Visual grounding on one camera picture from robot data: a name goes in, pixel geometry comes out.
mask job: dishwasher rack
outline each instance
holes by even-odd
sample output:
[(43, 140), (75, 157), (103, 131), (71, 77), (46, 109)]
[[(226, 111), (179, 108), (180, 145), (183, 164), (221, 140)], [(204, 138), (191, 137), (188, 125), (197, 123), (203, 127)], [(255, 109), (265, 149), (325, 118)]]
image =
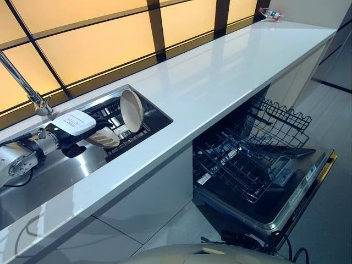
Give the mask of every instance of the dishwasher rack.
[(243, 120), (233, 120), (194, 144), (195, 177), (219, 177), (234, 192), (255, 203), (283, 174), (309, 137), (311, 117), (255, 96)]

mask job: kitchen counter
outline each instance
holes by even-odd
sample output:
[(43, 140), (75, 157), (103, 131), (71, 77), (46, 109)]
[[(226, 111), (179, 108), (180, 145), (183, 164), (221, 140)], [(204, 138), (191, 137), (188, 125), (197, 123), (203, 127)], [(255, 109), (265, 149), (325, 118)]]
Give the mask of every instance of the kitchen counter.
[[(56, 240), (297, 65), (335, 31), (259, 22), (57, 106), (58, 111), (75, 108), (130, 84), (174, 121), (1, 230), (0, 262), (25, 251), (35, 254)], [(29, 118), (0, 131), (0, 140), (41, 122), (41, 117)], [(33, 226), (35, 235), (24, 232)]]

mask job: dishwasher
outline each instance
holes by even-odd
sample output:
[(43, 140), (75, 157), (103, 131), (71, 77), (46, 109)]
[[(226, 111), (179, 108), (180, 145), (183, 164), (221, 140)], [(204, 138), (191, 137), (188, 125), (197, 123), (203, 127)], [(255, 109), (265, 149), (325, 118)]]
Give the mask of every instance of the dishwasher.
[(195, 196), (261, 239), (286, 228), (331, 156), (304, 147), (310, 122), (253, 96), (193, 141)]

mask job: black frame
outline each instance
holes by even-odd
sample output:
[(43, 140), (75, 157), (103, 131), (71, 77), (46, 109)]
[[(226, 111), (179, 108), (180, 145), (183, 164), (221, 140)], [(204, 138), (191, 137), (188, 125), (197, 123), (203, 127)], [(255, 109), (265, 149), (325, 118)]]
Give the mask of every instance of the black frame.
[[(101, 86), (117, 81), (128, 75), (139, 72), (157, 63), (163, 62), (166, 59), (177, 56), (195, 47), (201, 46), (207, 42), (210, 42), (219, 37), (222, 37), (237, 29), (243, 28), (259, 20), (262, 20), (263, 16), (261, 16), (260, 14), (257, 14), (256, 11), (258, 7), (268, 7), (270, 3), (270, 0), (258, 0), (254, 16), (250, 16), (248, 18), (244, 18), (242, 20), (239, 20), (227, 25), (227, 17), (229, 12), (230, 0), (217, 0), (213, 30), (205, 32), (199, 36), (194, 36), (188, 40), (184, 40), (180, 43), (176, 43), (166, 48), (165, 42), (164, 42), (164, 36), (163, 36), (161, 8), (171, 6), (174, 4), (192, 1), (192, 0), (170, 0), (162, 4), (160, 4), (159, 0), (147, 0), (147, 6), (145, 7), (135, 8), (132, 10), (127, 10), (124, 12), (114, 13), (110, 15), (104, 15), (98, 18), (93, 18), (93, 19), (81, 21), (78, 23), (57, 27), (43, 32), (38, 32), (35, 34), (32, 34), (29, 31), (29, 29), (25, 25), (24, 21), (22, 20), (20, 14), (16, 10), (12, 1), (11, 0), (4, 0), (4, 1), (6, 2), (10, 11), (16, 18), (19, 25), (21, 26), (22, 30), (25, 32), (26, 38), (21, 38), (19, 40), (3, 43), (0, 45), (0, 49), (2, 51), (5, 51), (10, 48), (20, 46), (26, 43), (31, 43), (34, 46), (35, 50), (38, 52), (39, 56), (45, 63), (46, 67), (49, 69), (51, 74), (59, 83), (59, 88), (42, 95), (42, 96), (52, 95), (52, 100), (50, 102), (50, 105), (52, 107), (59, 105), (63, 102), (66, 102), (77, 96), (80, 96), (82, 94), (85, 94), (94, 89), (97, 89)], [(151, 54), (147, 54), (141, 58), (126, 62), (124, 64), (118, 65), (111, 69), (107, 69), (105, 71), (94, 74), (92, 76), (88, 76), (86, 78), (83, 78), (81, 80), (75, 81), (70, 84), (65, 84), (61, 80), (60, 76), (56, 73), (54, 67), (52, 67), (51, 63), (46, 58), (45, 54), (40, 49), (39, 45), (36, 43), (37, 40), (42, 39), (44, 37), (61, 34), (67, 31), (83, 28), (90, 25), (95, 25), (98, 23), (104, 23), (110, 20), (126, 17), (129, 15), (134, 15), (142, 12), (148, 12), (149, 14), (155, 52)], [(33, 116), (35, 114), (34, 108), (32, 107), (31, 104), (26, 105), (28, 103), (30, 103), (30, 101), (20, 103), (14, 107), (6, 109), (5, 111), (1, 111), (0, 112), (0, 120), (1, 120), (0, 130), (10, 125), (13, 125), (25, 118)]]

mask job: floor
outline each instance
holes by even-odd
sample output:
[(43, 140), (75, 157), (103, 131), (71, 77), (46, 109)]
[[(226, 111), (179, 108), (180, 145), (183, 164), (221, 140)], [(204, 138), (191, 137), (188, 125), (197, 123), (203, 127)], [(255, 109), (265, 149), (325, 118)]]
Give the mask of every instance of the floor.
[[(351, 54), (348, 45), (328, 73), (329, 82), (338, 80), (338, 85), (351, 89)], [(296, 110), (312, 116), (307, 129), (311, 140), (307, 144), (335, 149), (338, 154), (331, 172), (289, 236), (295, 252), (302, 246), (308, 249), (311, 263), (352, 262), (351, 107), (352, 94), (313, 81), (295, 105)], [(220, 241), (219, 230), (233, 227), (233, 223), (194, 200), (137, 253), (162, 245), (199, 243), (201, 236)], [(305, 263), (304, 258), (297, 263)]]

